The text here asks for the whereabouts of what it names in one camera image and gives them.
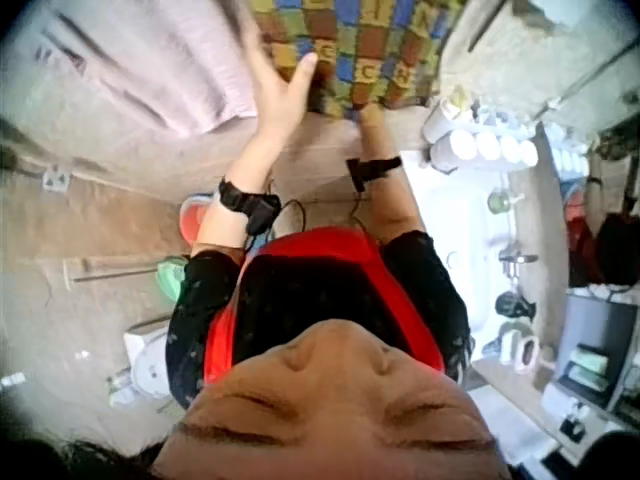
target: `wrist strap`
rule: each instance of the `wrist strap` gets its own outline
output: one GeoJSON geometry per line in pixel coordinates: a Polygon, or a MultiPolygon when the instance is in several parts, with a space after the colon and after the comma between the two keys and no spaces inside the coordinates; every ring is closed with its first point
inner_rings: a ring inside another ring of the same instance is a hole
{"type": "Polygon", "coordinates": [[[359,158],[347,160],[351,181],[358,193],[364,192],[364,184],[366,182],[384,177],[389,170],[398,168],[401,165],[402,160],[399,156],[389,160],[371,160],[369,162],[361,162],[359,158]]]}
{"type": "Polygon", "coordinates": [[[247,234],[261,235],[275,222],[282,210],[280,198],[266,193],[246,193],[224,178],[218,187],[220,203],[232,212],[244,213],[248,218],[247,234]]]}

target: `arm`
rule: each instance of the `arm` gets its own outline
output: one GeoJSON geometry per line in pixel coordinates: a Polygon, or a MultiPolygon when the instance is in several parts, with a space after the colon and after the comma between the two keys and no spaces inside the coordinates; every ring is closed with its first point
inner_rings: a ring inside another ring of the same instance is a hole
{"type": "MultiPolygon", "coordinates": [[[[360,112],[362,161],[386,160],[398,155],[391,135],[384,125],[384,113],[379,105],[368,105],[360,112]]],[[[425,232],[418,207],[401,168],[368,184],[371,190],[372,233],[386,245],[403,233],[425,232]]]]}
{"type": "MultiPolygon", "coordinates": [[[[253,79],[258,130],[225,179],[244,192],[264,193],[271,167],[304,116],[318,57],[307,54],[287,83],[264,53],[255,23],[246,22],[243,43],[253,79]]],[[[211,249],[227,253],[228,249],[241,249],[247,222],[244,214],[231,212],[214,200],[204,215],[192,255],[211,249]]]]}

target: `tiled floor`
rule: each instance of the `tiled floor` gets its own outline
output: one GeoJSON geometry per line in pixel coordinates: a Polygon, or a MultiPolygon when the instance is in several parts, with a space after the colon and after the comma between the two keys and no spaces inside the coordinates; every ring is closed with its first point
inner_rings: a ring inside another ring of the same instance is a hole
{"type": "MultiPolygon", "coordinates": [[[[175,417],[158,413],[166,401],[110,407],[107,377],[129,366],[123,333],[172,305],[153,274],[71,279],[145,269],[184,251],[177,209],[75,180],[66,196],[42,194],[28,182],[14,178],[1,192],[0,377],[24,379],[0,390],[3,432],[138,451],[163,438],[175,417]]],[[[305,203],[307,228],[348,225],[354,205],[305,203]]],[[[367,212],[365,200],[357,217],[366,223],[367,212]]],[[[299,211],[287,209],[278,228],[299,231],[299,211]]]]}

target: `white sink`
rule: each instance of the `white sink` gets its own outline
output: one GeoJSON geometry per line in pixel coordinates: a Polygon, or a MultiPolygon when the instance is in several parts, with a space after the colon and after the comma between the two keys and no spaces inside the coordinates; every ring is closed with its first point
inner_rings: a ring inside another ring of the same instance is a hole
{"type": "Polygon", "coordinates": [[[427,233],[467,306],[476,360],[505,320],[494,308],[510,288],[498,255],[515,237],[515,220],[513,212],[492,214],[487,199],[495,188],[508,188],[507,175],[462,169],[445,175],[420,151],[403,151],[401,158],[427,233]]]}

